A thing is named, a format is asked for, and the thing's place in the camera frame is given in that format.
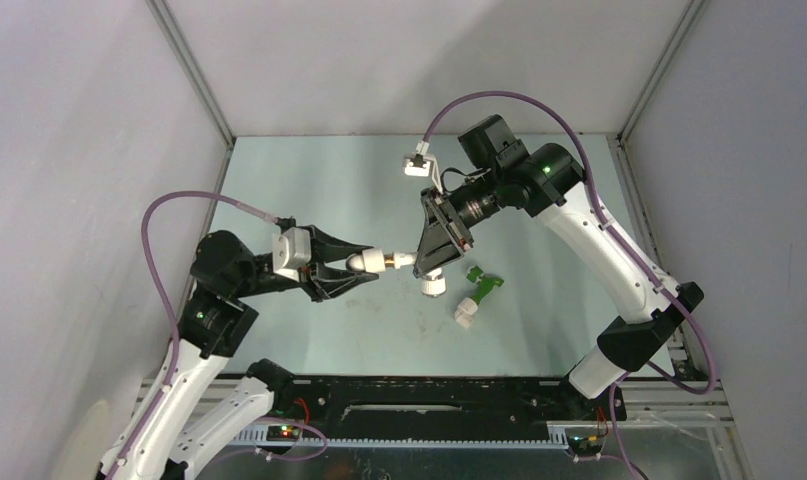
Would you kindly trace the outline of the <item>white plastic faucet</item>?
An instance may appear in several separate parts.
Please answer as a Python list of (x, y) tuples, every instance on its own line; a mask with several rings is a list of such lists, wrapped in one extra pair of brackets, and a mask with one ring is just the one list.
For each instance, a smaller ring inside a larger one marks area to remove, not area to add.
[(438, 298), (447, 291), (447, 282), (441, 267), (424, 266), (414, 252), (392, 252), (383, 255), (388, 268), (411, 267), (420, 281), (421, 293), (429, 298)]

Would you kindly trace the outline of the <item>white elbow fitting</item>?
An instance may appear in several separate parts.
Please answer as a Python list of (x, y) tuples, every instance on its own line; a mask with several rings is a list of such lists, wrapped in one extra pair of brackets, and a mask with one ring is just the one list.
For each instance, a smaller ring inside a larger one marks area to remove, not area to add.
[(474, 299), (465, 297), (454, 311), (454, 321), (462, 328), (469, 329), (474, 323), (474, 317), (478, 309), (479, 304)]
[(386, 270), (386, 257), (381, 249), (366, 249), (349, 256), (346, 268), (353, 272), (382, 273)]

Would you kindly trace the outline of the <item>green plastic faucet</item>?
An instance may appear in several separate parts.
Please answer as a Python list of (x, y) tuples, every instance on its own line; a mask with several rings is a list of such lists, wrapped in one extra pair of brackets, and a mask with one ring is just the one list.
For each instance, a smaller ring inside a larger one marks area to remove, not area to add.
[(484, 298), (495, 288), (504, 285), (505, 280), (497, 275), (486, 273), (479, 266), (472, 266), (466, 271), (465, 278), (476, 286), (475, 292), (470, 299), (477, 305), (481, 304)]

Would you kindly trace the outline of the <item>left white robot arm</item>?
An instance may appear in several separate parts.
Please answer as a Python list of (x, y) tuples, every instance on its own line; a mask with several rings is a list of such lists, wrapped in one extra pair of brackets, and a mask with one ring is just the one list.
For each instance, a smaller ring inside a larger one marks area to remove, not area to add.
[(196, 287), (164, 363), (143, 404), (104, 454), (97, 478), (194, 479), (252, 422), (291, 411), (292, 374), (263, 359), (248, 368), (232, 394), (197, 422), (189, 421), (258, 317), (246, 298), (300, 289), (312, 301), (323, 302), (378, 277), (335, 266), (363, 253), (366, 246), (314, 225), (298, 226), (291, 219), (276, 224), (281, 232), (267, 254), (254, 254), (226, 230), (199, 242), (190, 269)]

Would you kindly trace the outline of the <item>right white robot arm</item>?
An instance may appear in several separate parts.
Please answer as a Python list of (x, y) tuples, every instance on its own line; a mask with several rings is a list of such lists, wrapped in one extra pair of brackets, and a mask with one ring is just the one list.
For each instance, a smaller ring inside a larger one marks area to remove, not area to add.
[(590, 173), (564, 147), (548, 143), (529, 152), (499, 115), (458, 141), (474, 176), (455, 190), (443, 186), (427, 141), (403, 160), (405, 175), (433, 182), (420, 194), (425, 221), (413, 273), (426, 278), (462, 258), (474, 246), (472, 228), (508, 207), (556, 233), (603, 284), (618, 313), (560, 392), (564, 411), (585, 418), (611, 384), (664, 346), (704, 294), (696, 283), (663, 273), (637, 248), (604, 209)]

